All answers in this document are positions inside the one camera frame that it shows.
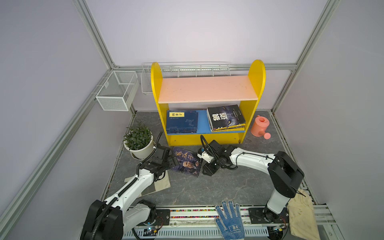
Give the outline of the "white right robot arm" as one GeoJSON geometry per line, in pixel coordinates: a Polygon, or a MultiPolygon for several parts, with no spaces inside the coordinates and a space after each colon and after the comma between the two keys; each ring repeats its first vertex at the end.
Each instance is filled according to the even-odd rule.
{"type": "Polygon", "coordinates": [[[270,176],[274,190],[262,213],[268,223],[279,220],[288,202],[299,193],[305,174],[287,153],[262,154],[232,145],[225,148],[215,140],[208,143],[204,136],[201,143],[198,158],[204,175],[212,176],[218,169],[234,171],[243,166],[270,176]]]}

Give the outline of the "dark blue book yellow label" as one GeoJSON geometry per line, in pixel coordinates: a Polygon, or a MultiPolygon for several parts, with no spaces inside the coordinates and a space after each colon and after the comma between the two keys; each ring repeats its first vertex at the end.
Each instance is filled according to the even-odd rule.
{"type": "Polygon", "coordinates": [[[167,111],[166,131],[170,134],[193,134],[198,130],[197,111],[167,111]]]}

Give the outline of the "purple book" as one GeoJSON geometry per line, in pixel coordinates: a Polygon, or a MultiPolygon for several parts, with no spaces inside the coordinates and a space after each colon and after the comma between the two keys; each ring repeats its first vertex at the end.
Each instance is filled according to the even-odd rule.
{"type": "Polygon", "coordinates": [[[171,168],[172,171],[198,178],[201,173],[202,163],[197,153],[180,148],[173,148],[173,157],[178,164],[171,168]]]}

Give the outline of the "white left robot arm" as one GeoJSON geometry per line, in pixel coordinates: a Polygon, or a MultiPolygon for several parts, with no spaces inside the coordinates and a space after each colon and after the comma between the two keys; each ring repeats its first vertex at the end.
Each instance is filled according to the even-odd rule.
{"type": "Polygon", "coordinates": [[[141,200],[130,206],[150,185],[166,175],[178,161],[168,147],[158,144],[136,167],[136,174],[114,195],[94,201],[83,225],[81,240],[121,240],[124,233],[137,225],[156,222],[156,204],[141,200]]]}

